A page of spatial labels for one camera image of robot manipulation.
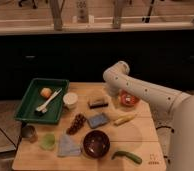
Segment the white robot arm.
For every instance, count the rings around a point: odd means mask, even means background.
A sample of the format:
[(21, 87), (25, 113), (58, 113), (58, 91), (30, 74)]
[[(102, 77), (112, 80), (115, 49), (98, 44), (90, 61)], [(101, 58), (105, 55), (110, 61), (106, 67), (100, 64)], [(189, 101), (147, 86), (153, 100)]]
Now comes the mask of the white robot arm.
[(166, 171), (194, 171), (194, 95), (135, 79), (130, 67), (118, 61), (103, 73), (106, 90), (115, 96), (120, 89), (173, 115)]

